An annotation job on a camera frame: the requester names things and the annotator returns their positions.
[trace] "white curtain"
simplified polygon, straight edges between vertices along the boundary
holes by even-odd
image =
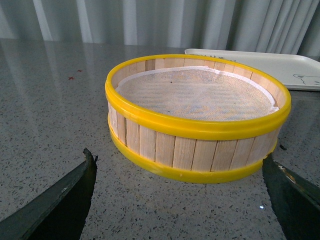
[[[0,38],[320,59],[319,0],[1,0]]]

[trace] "cartoon drawing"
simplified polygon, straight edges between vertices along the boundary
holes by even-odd
[[[305,76],[302,74],[293,74],[293,76],[302,81],[304,85],[320,86],[320,76]]]

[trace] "granite countertop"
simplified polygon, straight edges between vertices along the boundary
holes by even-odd
[[[183,52],[1,39],[0,220],[78,166],[87,147],[99,161],[84,240],[284,240],[261,170],[228,183],[179,182],[134,165],[113,144],[108,72],[136,57]],[[273,158],[319,186],[320,93],[290,93]]]

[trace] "white mesh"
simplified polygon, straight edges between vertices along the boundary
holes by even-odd
[[[278,110],[271,94],[254,81],[206,66],[137,73],[116,91],[145,109],[192,120],[249,120]]]

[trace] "white tray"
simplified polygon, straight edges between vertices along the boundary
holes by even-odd
[[[290,90],[320,91],[320,62],[305,56],[192,48],[184,52],[251,66],[273,76]]]

